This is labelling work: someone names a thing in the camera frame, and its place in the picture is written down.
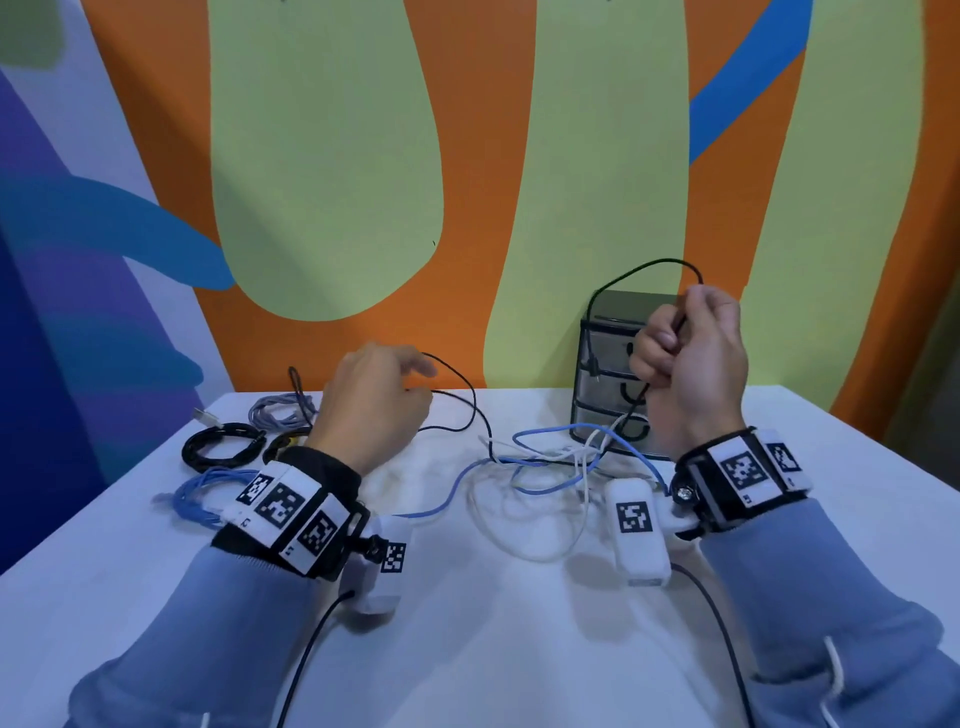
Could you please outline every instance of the white sensor device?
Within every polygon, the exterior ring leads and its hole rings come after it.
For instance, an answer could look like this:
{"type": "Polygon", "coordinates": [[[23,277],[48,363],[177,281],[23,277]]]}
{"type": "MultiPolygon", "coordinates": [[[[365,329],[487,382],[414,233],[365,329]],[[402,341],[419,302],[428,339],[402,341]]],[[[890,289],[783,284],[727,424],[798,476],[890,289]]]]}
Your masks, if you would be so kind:
{"type": "Polygon", "coordinates": [[[383,562],[375,564],[359,553],[351,553],[340,577],[340,594],[353,589],[356,596],[346,602],[362,615],[390,614],[403,596],[406,558],[413,538],[413,525],[400,516],[373,516],[362,538],[379,536],[387,542],[383,562]]]}
{"type": "Polygon", "coordinates": [[[638,477],[604,486],[616,566],[632,587],[662,587],[670,581],[670,557],[654,498],[650,483],[638,477]]]}

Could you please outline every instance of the wall mural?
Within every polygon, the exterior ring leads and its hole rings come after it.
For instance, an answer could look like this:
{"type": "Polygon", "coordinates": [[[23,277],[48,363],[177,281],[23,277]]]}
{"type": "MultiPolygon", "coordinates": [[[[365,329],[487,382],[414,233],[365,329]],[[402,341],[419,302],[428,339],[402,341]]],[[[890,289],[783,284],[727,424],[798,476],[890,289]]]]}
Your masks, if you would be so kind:
{"type": "Polygon", "coordinates": [[[0,230],[107,481],[370,339],[568,386],[668,255],[752,383],[879,437],[960,257],[950,0],[13,6],[0,230]]]}

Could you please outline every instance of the table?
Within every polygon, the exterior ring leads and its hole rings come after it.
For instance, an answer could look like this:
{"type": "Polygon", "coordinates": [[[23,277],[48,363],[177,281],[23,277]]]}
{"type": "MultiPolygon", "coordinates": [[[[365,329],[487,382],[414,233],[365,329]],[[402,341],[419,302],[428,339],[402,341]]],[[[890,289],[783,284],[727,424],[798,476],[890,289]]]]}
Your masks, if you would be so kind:
{"type": "MultiPolygon", "coordinates": [[[[225,422],[244,420],[259,396],[225,395],[209,409],[225,422]]],[[[501,439],[569,415],[569,390],[478,397],[501,439]]],[[[780,431],[860,557],[943,621],[943,649],[960,659],[960,583],[951,576],[960,493],[782,387],[750,387],[744,411],[748,422],[780,431]]],[[[468,415],[458,401],[437,397],[428,422],[459,425],[468,415]]],[[[4,725],[62,725],[70,688],[140,634],[209,541],[206,529],[151,503],[190,476],[180,446],[199,429],[185,425],[0,576],[4,725]]],[[[483,456],[481,431],[477,423],[467,433],[422,433],[365,481],[362,497],[384,513],[440,503],[455,475],[483,456]]],[[[614,465],[638,467],[624,462],[614,465]]],[[[481,503],[504,481],[496,466],[471,480],[481,503]]],[[[230,497],[232,488],[211,500],[230,497]]],[[[557,513],[531,521],[514,508],[513,520],[501,519],[515,546],[544,549],[569,534],[563,497],[539,501],[537,508],[557,513]]],[[[288,726],[742,724],[727,653],[699,593],[679,575],[663,590],[621,587],[596,520],[572,555],[536,565],[486,540],[460,494],[420,528],[415,546],[410,591],[397,613],[376,627],[344,619],[328,628],[288,726]]],[[[695,550],[677,558],[703,576],[748,662],[719,584],[695,550]]]]}

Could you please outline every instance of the coiled gray cable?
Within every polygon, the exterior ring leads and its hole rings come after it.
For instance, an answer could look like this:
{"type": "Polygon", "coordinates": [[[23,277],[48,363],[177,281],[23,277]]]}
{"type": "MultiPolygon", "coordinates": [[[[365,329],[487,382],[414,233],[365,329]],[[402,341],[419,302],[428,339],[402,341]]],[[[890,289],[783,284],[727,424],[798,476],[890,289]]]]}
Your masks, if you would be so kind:
{"type": "Polygon", "coordinates": [[[304,418],[303,410],[309,413],[311,419],[316,416],[317,408],[313,404],[313,398],[310,395],[305,395],[303,401],[300,401],[296,392],[289,392],[285,395],[267,395],[266,397],[261,397],[253,403],[253,407],[250,408],[247,416],[250,419],[250,424],[257,429],[266,430],[267,432],[286,432],[287,430],[297,429],[298,427],[310,426],[310,421],[304,418]],[[278,420],[267,411],[267,407],[280,404],[295,404],[298,405],[298,407],[292,415],[278,420]]]}

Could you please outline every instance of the transparent drawer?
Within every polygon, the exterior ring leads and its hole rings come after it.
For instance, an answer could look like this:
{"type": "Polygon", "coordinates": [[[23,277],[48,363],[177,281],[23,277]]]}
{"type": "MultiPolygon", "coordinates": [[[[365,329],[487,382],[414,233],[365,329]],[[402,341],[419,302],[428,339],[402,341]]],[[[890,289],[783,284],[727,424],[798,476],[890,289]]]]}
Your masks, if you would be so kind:
{"type": "MultiPolygon", "coordinates": [[[[613,412],[626,412],[643,389],[643,382],[636,379],[619,379],[615,376],[594,378],[586,369],[578,370],[576,399],[580,404],[597,409],[609,409],[613,412]]],[[[635,412],[644,414],[646,406],[641,404],[635,412]]]]}
{"type": "Polygon", "coordinates": [[[580,331],[580,362],[587,366],[587,335],[593,345],[593,354],[597,357],[600,369],[606,372],[633,376],[630,373],[630,354],[634,350],[634,337],[629,334],[607,333],[606,331],[580,331]]]}
{"type": "MultiPolygon", "coordinates": [[[[574,406],[573,408],[573,423],[586,423],[588,425],[602,425],[604,427],[612,427],[613,422],[619,415],[607,414],[604,412],[596,412],[592,409],[588,409],[583,406],[574,406]]],[[[587,437],[593,433],[593,430],[589,427],[576,427],[570,431],[570,436],[578,442],[585,442],[587,437]]],[[[664,454],[662,449],[657,447],[657,443],[652,434],[650,434],[649,429],[647,429],[647,424],[645,419],[640,419],[638,417],[633,417],[627,423],[627,426],[624,428],[623,436],[627,439],[631,445],[636,449],[642,452],[644,455],[649,457],[663,458],[666,459],[666,454],[664,454]],[[646,429],[647,434],[639,439],[635,439],[639,434],[641,434],[646,429]]],[[[598,435],[597,440],[594,440],[594,444],[599,444],[598,440],[602,436],[598,435]]],[[[613,452],[620,452],[622,454],[629,454],[624,448],[619,445],[611,447],[613,452]]]]}

